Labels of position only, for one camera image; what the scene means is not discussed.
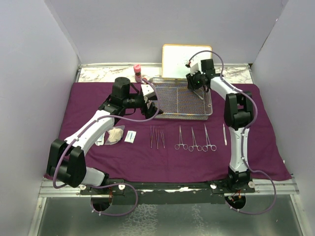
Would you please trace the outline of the metal mesh tray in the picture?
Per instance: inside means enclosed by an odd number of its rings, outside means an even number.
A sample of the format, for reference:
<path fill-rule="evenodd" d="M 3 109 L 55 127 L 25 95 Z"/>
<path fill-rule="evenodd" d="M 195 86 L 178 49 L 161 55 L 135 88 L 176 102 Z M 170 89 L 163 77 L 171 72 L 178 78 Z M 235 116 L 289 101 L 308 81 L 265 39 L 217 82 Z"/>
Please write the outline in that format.
<path fill-rule="evenodd" d="M 160 97 L 160 108 L 163 114 L 157 118 L 207 120 L 213 113 L 211 93 L 203 88 L 198 91 L 204 100 L 188 89 L 186 79 L 152 77 L 150 82 L 155 85 Z"/>

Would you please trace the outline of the steel tweezers front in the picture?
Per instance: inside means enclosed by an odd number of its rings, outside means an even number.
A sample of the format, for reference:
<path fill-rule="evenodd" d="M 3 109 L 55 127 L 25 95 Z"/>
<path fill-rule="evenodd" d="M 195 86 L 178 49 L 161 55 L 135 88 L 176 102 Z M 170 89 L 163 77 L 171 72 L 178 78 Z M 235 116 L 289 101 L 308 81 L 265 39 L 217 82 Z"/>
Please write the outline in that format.
<path fill-rule="evenodd" d="M 155 127 L 150 126 L 150 148 L 152 148 L 153 146 L 154 130 L 155 130 Z"/>

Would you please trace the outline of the white blue label packet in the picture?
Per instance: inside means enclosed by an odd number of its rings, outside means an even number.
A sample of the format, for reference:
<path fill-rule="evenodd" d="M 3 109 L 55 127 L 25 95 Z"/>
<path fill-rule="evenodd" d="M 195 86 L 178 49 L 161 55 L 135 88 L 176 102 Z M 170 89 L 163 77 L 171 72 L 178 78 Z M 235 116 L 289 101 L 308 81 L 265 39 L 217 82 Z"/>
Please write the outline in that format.
<path fill-rule="evenodd" d="M 135 140 L 135 137 L 136 137 L 136 131 L 131 131 L 129 130 L 126 134 L 126 137 L 125 137 L 125 142 L 127 143 L 134 143 L 134 140 Z"/>

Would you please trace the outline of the white gauze bag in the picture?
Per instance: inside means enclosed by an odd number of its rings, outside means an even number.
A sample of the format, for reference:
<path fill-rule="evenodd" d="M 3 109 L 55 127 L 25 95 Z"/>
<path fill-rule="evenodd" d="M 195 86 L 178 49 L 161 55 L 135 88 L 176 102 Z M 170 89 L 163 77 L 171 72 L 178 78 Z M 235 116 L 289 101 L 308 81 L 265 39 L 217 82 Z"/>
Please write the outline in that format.
<path fill-rule="evenodd" d="M 107 131 L 108 137 L 107 137 L 107 140 L 104 144 L 105 145 L 114 145 L 114 144 L 118 143 L 124 135 L 124 129 L 125 129 L 124 125 L 115 126 L 115 127 L 112 127 L 111 129 L 109 129 Z"/>

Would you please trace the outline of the steel clamp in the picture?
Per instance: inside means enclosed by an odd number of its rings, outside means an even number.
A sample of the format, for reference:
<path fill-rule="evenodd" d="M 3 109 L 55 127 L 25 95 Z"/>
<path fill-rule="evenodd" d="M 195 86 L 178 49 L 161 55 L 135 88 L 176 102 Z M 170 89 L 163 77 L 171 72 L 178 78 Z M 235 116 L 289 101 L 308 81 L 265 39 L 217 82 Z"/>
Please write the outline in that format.
<path fill-rule="evenodd" d="M 182 137 L 182 129 L 179 125 L 179 143 L 174 146 L 175 150 L 179 150 L 180 148 L 183 148 L 183 150 L 188 150 L 188 145 L 184 144 L 183 137 Z"/>

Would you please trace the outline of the steel blunt tweezers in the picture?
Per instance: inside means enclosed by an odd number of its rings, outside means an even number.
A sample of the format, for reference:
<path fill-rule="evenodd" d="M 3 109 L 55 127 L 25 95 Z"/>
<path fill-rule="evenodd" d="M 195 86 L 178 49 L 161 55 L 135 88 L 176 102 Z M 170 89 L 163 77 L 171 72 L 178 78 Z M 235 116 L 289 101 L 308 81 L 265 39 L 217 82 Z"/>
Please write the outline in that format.
<path fill-rule="evenodd" d="M 191 135 L 192 135 L 192 145 L 189 146 L 188 150 L 193 152 L 195 149 L 197 151 L 202 151 L 202 146 L 198 145 L 195 138 L 195 133 L 193 127 L 191 127 Z"/>

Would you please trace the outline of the steel forceps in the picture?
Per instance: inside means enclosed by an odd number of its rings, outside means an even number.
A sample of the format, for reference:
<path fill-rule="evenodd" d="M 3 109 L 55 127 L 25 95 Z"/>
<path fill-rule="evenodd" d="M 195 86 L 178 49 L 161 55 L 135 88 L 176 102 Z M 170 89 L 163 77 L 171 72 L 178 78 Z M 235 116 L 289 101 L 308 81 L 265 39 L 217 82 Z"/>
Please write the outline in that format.
<path fill-rule="evenodd" d="M 207 130 L 207 127 L 206 127 L 205 124 L 204 124 L 204 131 L 205 131 L 206 145 L 202 146 L 202 150 L 204 152 L 207 152 L 209 149 L 211 151 L 216 151 L 217 150 L 217 146 L 211 144 L 210 138 L 209 138 L 209 135 L 208 135 L 208 130 Z"/>

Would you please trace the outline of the steel scissors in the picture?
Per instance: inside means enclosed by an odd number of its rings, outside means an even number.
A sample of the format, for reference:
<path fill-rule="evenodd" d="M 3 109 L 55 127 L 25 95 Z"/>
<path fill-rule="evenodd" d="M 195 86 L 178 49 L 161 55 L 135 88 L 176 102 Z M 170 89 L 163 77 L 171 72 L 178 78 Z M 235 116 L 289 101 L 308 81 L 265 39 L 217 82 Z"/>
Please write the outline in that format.
<path fill-rule="evenodd" d="M 222 132 L 223 132 L 224 145 L 227 146 L 226 130 L 225 130 L 224 123 L 222 124 Z"/>

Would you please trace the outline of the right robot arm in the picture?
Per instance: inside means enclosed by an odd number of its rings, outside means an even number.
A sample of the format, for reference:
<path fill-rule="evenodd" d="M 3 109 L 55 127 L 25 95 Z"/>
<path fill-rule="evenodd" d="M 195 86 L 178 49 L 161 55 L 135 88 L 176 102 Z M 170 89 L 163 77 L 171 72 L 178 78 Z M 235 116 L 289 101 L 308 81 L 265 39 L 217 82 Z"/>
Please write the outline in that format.
<path fill-rule="evenodd" d="M 190 69 L 186 75 L 189 90 L 211 89 L 225 100 L 223 118 L 231 139 L 231 159 L 225 181 L 229 191 L 238 192 L 251 180 L 247 143 L 249 124 L 254 120 L 252 94 L 236 88 L 221 73 L 216 73 L 212 59 L 200 63 L 187 61 L 186 67 Z"/>

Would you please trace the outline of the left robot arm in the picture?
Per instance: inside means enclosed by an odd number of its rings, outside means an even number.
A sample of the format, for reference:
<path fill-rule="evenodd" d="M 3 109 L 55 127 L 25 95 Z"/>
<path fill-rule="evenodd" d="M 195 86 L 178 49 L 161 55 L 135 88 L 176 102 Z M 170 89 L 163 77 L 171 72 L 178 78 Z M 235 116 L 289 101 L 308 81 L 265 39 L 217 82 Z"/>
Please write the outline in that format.
<path fill-rule="evenodd" d="M 89 149 L 118 121 L 130 120 L 127 109 L 139 109 L 145 117 L 144 121 L 150 121 L 163 113 L 160 104 L 154 103 L 159 101 L 159 95 L 151 82 L 142 79 L 141 89 L 131 93 L 130 89 L 133 87 L 130 79 L 116 78 L 111 94 L 98 107 L 92 118 L 66 139 L 55 139 L 52 142 L 46 173 L 52 177 L 54 188 L 89 185 L 98 194 L 108 190 L 106 173 L 86 165 L 85 156 Z"/>

